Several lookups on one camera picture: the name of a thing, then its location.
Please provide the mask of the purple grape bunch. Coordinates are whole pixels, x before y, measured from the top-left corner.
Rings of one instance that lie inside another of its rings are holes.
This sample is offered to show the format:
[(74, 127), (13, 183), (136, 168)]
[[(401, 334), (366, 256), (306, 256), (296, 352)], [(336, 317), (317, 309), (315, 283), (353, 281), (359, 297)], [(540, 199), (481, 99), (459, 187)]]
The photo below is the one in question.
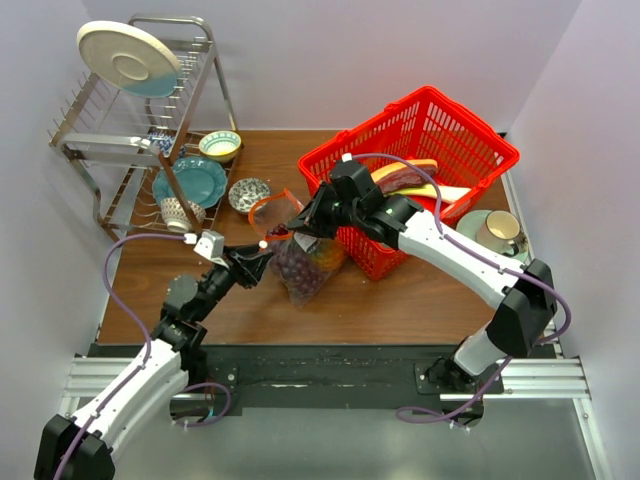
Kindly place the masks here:
[(277, 252), (272, 258), (272, 266), (292, 295), (313, 295), (321, 287), (323, 274), (304, 252)]
[(267, 242), (286, 240), (291, 236), (285, 224), (279, 224), (269, 229), (265, 235)]

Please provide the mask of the clear zip top bag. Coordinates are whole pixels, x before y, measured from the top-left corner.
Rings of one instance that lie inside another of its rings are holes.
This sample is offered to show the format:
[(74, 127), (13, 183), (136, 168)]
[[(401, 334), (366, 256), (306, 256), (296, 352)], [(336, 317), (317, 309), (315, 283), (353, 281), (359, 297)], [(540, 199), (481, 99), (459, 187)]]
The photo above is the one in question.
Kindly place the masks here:
[(273, 253), (269, 268), (288, 290), (293, 305), (308, 303), (342, 267), (347, 254), (338, 240), (315, 238), (287, 229), (302, 210), (288, 190), (259, 200), (249, 211), (254, 232)]

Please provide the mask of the red plastic shopping basket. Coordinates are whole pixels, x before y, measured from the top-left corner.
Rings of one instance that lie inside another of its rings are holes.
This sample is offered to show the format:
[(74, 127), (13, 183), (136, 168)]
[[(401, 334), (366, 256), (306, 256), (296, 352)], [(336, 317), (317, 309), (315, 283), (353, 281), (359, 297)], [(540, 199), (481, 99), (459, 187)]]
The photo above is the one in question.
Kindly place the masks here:
[(441, 207), (441, 221), (450, 227), (520, 158), (518, 150), (489, 124), (432, 86), (388, 104), (376, 116), (303, 155), (298, 169), (311, 194), (329, 179), (345, 153), (435, 160), (438, 185), (470, 190), (462, 199)]

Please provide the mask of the orange fruit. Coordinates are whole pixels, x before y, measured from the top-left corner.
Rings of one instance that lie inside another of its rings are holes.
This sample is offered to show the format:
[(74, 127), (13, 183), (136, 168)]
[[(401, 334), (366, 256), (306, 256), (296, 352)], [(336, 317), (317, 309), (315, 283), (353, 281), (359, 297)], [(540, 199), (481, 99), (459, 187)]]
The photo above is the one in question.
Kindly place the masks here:
[(323, 275), (332, 275), (339, 270), (347, 257), (339, 241), (323, 239), (311, 253), (311, 260)]

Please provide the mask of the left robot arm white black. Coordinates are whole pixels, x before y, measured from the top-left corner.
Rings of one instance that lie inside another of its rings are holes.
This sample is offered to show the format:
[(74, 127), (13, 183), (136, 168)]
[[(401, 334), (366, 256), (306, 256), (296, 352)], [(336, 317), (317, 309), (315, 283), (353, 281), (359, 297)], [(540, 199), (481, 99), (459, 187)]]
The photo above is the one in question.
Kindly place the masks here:
[(176, 394), (206, 386), (202, 321), (234, 286), (255, 287), (273, 254), (266, 241), (220, 247), (200, 239), (195, 250), (211, 261), (211, 268), (200, 278), (174, 277), (159, 323), (145, 334), (139, 353), (93, 400), (68, 417), (55, 415), (47, 422), (35, 478), (113, 478), (138, 429)]

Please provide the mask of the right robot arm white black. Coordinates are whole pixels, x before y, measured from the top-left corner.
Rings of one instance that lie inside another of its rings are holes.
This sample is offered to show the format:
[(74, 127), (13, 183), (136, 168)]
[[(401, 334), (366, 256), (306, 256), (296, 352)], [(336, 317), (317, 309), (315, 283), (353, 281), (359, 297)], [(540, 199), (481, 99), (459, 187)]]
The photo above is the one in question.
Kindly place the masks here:
[(384, 195), (356, 159), (340, 160), (287, 227), (316, 238), (334, 238), (339, 228), (353, 227), (436, 266), (493, 308), (485, 326), (428, 370), (432, 380), (459, 393), (469, 392), (497, 361), (527, 357), (557, 312), (558, 296), (545, 263), (506, 258), (443, 224), (438, 211), (403, 195)]

